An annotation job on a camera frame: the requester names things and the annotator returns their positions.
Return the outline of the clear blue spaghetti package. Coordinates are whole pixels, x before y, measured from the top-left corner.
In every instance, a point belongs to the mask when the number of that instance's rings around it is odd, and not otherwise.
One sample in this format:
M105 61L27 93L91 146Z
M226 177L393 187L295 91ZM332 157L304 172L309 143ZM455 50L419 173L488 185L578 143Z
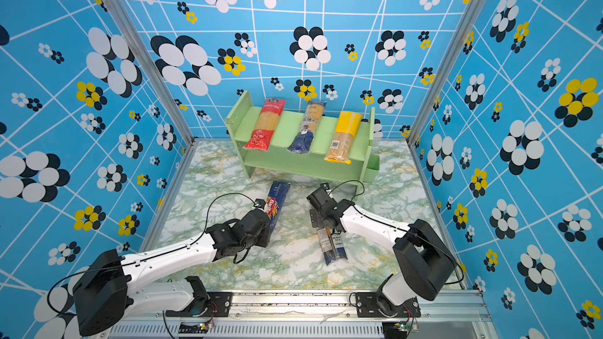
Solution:
M317 230L317 236L326 265L348 259L341 234L338 231L324 227Z

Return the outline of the dark blue spaghetti package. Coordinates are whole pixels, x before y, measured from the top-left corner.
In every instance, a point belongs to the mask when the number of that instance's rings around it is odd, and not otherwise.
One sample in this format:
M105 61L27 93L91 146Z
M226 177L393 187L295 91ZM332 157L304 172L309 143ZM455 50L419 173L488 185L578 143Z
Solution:
M275 181L271 185L265 206L265 213L269 218L270 232L273 232L276 227L278 216L284 207L290 188L291 184L283 181Z

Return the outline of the blue yellow spaghetti package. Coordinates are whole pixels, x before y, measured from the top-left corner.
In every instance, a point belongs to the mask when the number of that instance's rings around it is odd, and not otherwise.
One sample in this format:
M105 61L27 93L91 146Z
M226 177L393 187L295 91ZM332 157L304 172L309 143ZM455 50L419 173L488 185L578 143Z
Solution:
M289 152L295 154L309 153L312 142L316 136L317 127L320 124L320 120L323 118L326 104L325 101L315 100L308 103L298 134L287 148Z

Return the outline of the red spaghetti package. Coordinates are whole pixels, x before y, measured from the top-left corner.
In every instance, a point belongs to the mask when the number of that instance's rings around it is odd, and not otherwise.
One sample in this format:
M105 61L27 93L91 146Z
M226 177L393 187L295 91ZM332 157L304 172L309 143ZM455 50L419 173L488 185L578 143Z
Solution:
M284 111L286 100L269 98L260 111L251 139L243 147L246 150L267 152L273 134Z

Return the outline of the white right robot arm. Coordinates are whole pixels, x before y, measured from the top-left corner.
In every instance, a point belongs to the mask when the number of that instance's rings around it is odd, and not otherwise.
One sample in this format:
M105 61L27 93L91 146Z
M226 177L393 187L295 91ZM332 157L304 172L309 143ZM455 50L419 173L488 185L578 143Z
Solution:
M349 199L336 201L328 185L307 196L316 228L359 235L392 251L400 271L389 276L376 292L378 307L386 315L421 297L436 299L457 263L432 226L421 219L412 223L380 217Z

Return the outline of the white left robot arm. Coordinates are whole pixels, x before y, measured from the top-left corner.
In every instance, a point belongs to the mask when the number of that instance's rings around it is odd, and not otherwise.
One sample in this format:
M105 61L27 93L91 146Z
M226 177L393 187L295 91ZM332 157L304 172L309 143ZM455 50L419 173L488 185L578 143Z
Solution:
M173 316L214 314L219 305L210 299L198 276L163 282L173 273L211 264L267 247L273 224L267 213L254 208L241 219L214 224L196 238L148 252L120 256L114 250L99 255L73 288L83 337L100 334L130 315L164 311Z

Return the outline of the green wooden shelf unit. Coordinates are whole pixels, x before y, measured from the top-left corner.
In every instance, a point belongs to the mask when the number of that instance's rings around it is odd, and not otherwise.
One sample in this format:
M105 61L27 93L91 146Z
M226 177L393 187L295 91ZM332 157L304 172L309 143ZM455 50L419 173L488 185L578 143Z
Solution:
M267 152L246 150L243 147L251 139L261 107L255 106L251 94L243 92L225 119L227 130L235 146L245 174L252 177L256 168L274 170L287 174L319 178L322 181L349 181L361 191L364 171L374 145L375 109L368 121L360 124L350 151L350 165L330 163L324 160L331 145L337 119L325 116L317 127L316 137L307 154L295 154L287 150L301 126L304 115L301 112L284 111Z

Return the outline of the green plastic hanging bin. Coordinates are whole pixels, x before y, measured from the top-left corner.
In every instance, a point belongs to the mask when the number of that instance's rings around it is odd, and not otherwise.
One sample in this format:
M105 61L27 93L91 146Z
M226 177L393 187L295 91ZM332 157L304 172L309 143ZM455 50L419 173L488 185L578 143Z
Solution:
M378 155L371 154L367 160L366 169L364 171L364 183L372 183L380 170L380 158Z

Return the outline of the left controller board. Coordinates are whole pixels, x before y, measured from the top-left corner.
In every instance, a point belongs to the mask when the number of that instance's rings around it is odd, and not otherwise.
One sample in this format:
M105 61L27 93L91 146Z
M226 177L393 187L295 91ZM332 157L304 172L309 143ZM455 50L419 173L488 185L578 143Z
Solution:
M213 323L193 323L193 322L183 322L180 323L178 328L179 334L207 334L214 328Z

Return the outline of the controller board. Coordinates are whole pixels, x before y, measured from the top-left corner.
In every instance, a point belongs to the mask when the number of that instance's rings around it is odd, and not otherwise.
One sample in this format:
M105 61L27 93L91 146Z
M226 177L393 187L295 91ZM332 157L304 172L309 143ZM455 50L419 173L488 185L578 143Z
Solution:
M183 322L180 323L178 328L179 334L207 334L214 328L213 323L193 323L193 322Z
M411 326L409 323L382 323L384 339L407 339Z

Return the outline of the right controller board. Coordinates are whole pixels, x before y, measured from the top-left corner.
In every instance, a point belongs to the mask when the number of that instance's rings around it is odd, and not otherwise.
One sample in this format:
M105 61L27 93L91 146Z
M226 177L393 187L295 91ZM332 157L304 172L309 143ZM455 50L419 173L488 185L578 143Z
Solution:
M411 326L409 323L382 323L384 339L407 339Z

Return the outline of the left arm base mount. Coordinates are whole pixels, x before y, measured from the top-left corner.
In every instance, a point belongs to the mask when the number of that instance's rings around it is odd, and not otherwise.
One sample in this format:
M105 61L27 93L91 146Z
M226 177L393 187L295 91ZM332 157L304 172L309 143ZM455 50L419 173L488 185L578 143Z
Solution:
M208 292L199 276L187 276L184 287L191 287L193 299L183 309L166 310L168 317L227 317L232 305L232 292Z

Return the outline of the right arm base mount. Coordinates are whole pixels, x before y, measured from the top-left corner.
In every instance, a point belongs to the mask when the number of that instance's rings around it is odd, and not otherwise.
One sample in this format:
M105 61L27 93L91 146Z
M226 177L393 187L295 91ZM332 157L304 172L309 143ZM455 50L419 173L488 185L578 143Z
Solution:
M349 303L359 318L412 319L421 316L417 294L402 274L392 274L373 292L353 292Z

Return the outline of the aluminium corner post right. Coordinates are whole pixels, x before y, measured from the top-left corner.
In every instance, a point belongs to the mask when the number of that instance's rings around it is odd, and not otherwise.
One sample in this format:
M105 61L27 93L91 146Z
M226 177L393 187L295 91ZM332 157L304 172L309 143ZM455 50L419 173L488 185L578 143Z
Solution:
M446 78L450 75L452 68L459 58L466 37L472 30L486 2L487 0L470 0L469 4L466 6L437 69L435 80L430 85L425 99L417 113L416 120L412 125L411 134L408 138L408 147L413 146L414 142L421 134L422 128L426 125L433 103L443 89Z

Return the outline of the aluminium corner post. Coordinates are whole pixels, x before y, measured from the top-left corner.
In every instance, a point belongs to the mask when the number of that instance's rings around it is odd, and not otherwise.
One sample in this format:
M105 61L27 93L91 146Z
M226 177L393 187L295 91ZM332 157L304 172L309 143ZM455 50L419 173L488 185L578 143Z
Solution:
M413 146L414 142L421 134L422 128L426 125L433 103L443 89L446 78L450 75L452 68L459 58L466 37L472 30L486 2L487 0L470 0L469 4L466 6L437 69L435 80L430 85L425 99L417 113L416 120L412 125L411 134L408 138L408 147Z
M145 48L145 44L137 32L133 20L128 14L127 9L121 0L104 0L108 6L108 11L111 18L119 28L121 35L125 38L128 45L133 51L134 56L139 61L141 70L149 79L149 84L155 91L159 101L166 109L167 114L171 117L175 127L182 135L188 147L196 145L196 140L190 128L185 122L183 115L175 107L174 99L171 92L163 81L162 76L157 70L153 59Z

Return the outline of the aluminium corner post left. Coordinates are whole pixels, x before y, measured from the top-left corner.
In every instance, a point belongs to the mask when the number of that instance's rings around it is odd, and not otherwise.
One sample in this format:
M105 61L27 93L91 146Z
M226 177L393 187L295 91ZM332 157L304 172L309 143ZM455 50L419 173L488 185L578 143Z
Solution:
M171 117L175 127L182 135L188 147L196 145L196 140L190 128L185 122L183 115L175 107L174 99L171 92L163 81L162 76L157 70L153 59L145 48L145 44L137 32L133 20L128 14L127 9L121 0L104 0L108 6L108 11L111 18L119 28L121 35L125 38L128 45L133 51L134 56L139 61L141 70L149 79L149 84L155 91L159 101L166 109L167 114Z

